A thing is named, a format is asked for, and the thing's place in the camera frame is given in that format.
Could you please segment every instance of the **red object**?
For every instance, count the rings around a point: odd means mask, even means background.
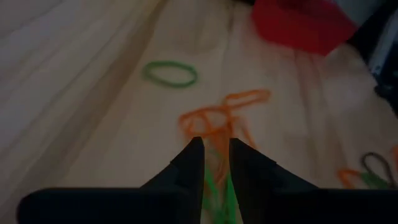
[[[326,0],[257,0],[252,19],[262,38],[321,55],[357,29],[336,4]]]

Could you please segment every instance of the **green elastic band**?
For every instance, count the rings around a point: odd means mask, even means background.
[[[174,68],[179,68],[181,70],[185,70],[192,76],[192,79],[185,83],[175,83],[175,82],[168,81],[164,78],[160,78],[157,75],[152,73],[152,69],[162,68],[162,67],[174,67]],[[184,63],[180,63],[180,62],[174,62],[174,61],[150,62],[147,65],[145,65],[144,69],[142,70],[142,73],[145,78],[148,78],[152,82],[163,85],[163,86],[172,87],[172,88],[186,88],[188,86],[193,85],[198,80],[198,73],[193,66],[190,66],[190,65],[187,65]]]
[[[214,224],[236,224],[236,196],[231,179],[231,174],[228,174],[226,181],[226,194],[224,198],[224,204],[221,208],[220,201],[218,199],[219,192],[214,183],[213,174],[206,167],[205,168],[205,182],[207,183],[211,197],[207,198],[203,196],[203,207],[211,213]]]
[[[228,174],[226,181],[226,197],[225,197],[225,207],[227,213],[227,223],[236,223],[236,196],[234,191],[234,185],[232,183],[231,174]]]
[[[373,175],[370,173],[362,173],[361,174],[362,181],[370,188],[370,189],[389,189],[390,185],[387,181],[383,180],[377,175]]]

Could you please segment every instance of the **black device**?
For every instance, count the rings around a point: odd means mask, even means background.
[[[244,223],[393,222],[395,190],[319,189],[238,139],[229,160]],[[20,224],[200,223],[205,149],[193,138],[138,189],[45,189],[23,198]]]
[[[376,93],[398,115],[398,1],[388,0],[348,41],[377,81]]]

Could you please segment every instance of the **tangled rubber bands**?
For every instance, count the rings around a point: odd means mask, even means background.
[[[236,223],[236,197],[229,173],[229,139],[237,137],[241,131],[246,142],[253,148],[256,145],[242,117],[234,111],[256,103],[265,103],[271,96],[269,90],[251,90],[226,96],[220,106],[209,106],[181,115],[179,125],[187,141],[200,136],[206,147],[205,196],[203,206],[211,213],[214,223]],[[224,118],[221,125],[212,122],[211,115],[220,114]],[[215,166],[211,158],[216,157]]]
[[[394,160],[396,161],[396,169],[398,170],[398,146],[393,148],[392,150],[394,155]],[[368,165],[368,158],[375,158],[384,168],[384,172],[386,173],[387,180],[379,177]],[[355,189],[354,184],[351,182],[351,178],[361,179],[370,189],[396,189],[397,184],[392,175],[391,167],[381,155],[369,152],[361,157],[360,161],[362,167],[366,170],[366,172],[359,172],[356,170],[343,169],[338,171],[338,177],[343,183],[344,187],[347,189]]]

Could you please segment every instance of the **black plastic object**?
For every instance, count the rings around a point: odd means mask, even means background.
[[[199,223],[205,152],[194,138],[139,189],[46,189],[23,198],[20,224]]]
[[[395,190],[319,189],[238,139],[229,142],[229,159],[245,224],[374,224],[396,218]],[[139,189],[41,190],[22,199],[18,222],[199,223],[204,162],[203,142],[194,138]]]
[[[396,190],[319,189],[238,139],[230,141],[229,159],[245,224],[383,223],[395,219]]]
[[[369,65],[377,81],[375,92],[389,102],[398,116],[398,34],[391,33],[396,30],[396,22],[392,21],[396,19],[393,15],[397,9],[397,0],[387,0],[347,43],[355,47]],[[389,40],[390,35],[395,36],[395,40]],[[382,47],[390,41],[391,47]],[[380,49],[381,52],[386,50],[387,54],[381,54]]]

